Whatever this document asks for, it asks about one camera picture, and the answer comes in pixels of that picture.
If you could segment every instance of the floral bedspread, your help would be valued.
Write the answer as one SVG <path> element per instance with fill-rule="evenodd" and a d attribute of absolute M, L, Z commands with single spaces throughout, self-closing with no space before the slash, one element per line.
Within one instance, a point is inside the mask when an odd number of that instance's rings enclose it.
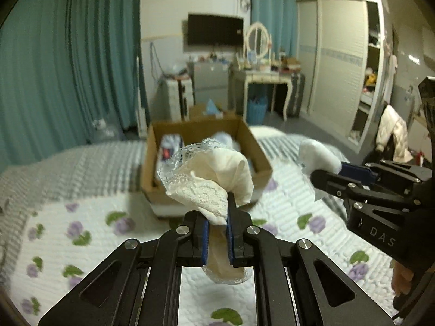
<path fill-rule="evenodd" d="M 310 239 L 389 314 L 393 314 L 390 258 L 349 232 L 293 163 L 275 162 L 273 178 L 250 211 L 254 224 L 280 239 Z M 30 325 L 130 237 L 147 241 L 178 224 L 154 216 L 141 193 L 119 194 L 35 207 L 10 297 Z M 184 268 L 179 325 L 255 325 L 253 278 L 216 284 L 201 269 Z"/>

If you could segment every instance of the tissue box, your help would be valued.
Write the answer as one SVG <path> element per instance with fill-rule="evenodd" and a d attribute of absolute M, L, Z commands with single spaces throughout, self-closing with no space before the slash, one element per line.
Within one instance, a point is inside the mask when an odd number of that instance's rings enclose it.
<path fill-rule="evenodd" d="M 220 111 L 220 114 L 215 114 L 215 115 L 205 115 L 205 108 L 206 108 L 207 104 L 205 103 L 198 103 L 195 104 L 194 106 L 191 106 L 189 108 L 189 118 L 190 119 L 195 119 L 195 118 L 223 118 L 226 116 L 235 116 L 235 111 L 234 110 L 228 110 L 228 111 L 224 111 L 222 110 L 221 106 L 219 106 L 219 104 L 216 104 L 217 109 Z"/>
<path fill-rule="evenodd" d="M 163 187 L 154 181 L 154 172 L 159 143 L 163 135 L 180 134 L 184 144 L 201 142 L 216 132 L 230 134 L 241 147 L 242 153 L 254 163 L 254 193 L 251 203 L 258 201 L 272 177 L 272 167 L 249 127 L 239 116 L 232 115 L 222 119 L 196 118 L 181 123 L 166 121 L 155 122 L 148 129 L 148 148 L 141 172 L 141 188 L 158 217 L 182 217 L 190 209 L 166 195 Z"/>

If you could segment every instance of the white lace fabric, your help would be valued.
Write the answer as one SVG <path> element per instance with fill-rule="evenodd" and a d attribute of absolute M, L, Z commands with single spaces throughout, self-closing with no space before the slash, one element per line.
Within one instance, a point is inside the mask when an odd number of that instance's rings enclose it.
<path fill-rule="evenodd" d="M 254 184 L 245 156 L 215 139 L 182 147 L 157 172 L 166 194 L 210 222 L 208 261 L 204 271 L 216 283 L 238 284 L 249 278 L 230 266 L 225 237 L 227 192 L 237 206 L 251 201 Z"/>

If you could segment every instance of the television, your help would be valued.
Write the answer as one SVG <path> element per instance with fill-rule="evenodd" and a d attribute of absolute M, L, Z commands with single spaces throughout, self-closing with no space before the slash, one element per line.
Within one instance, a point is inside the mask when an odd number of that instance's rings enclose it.
<path fill-rule="evenodd" d="M 243 46 L 243 18 L 189 14 L 188 45 Z"/>

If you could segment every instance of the teal curtain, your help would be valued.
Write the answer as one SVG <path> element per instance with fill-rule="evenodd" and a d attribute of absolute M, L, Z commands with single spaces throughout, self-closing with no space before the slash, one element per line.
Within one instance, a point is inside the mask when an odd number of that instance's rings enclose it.
<path fill-rule="evenodd" d="M 287 55 L 296 56 L 297 4 L 296 0 L 251 0 L 251 20 L 261 22 L 272 34 L 272 48 L 276 55 L 282 48 Z"/>
<path fill-rule="evenodd" d="M 139 0 L 19 0 L 0 29 L 0 172 L 136 123 Z"/>
<path fill-rule="evenodd" d="M 117 113 L 136 124 L 139 0 L 68 0 L 67 34 L 75 89 L 89 127 Z"/>

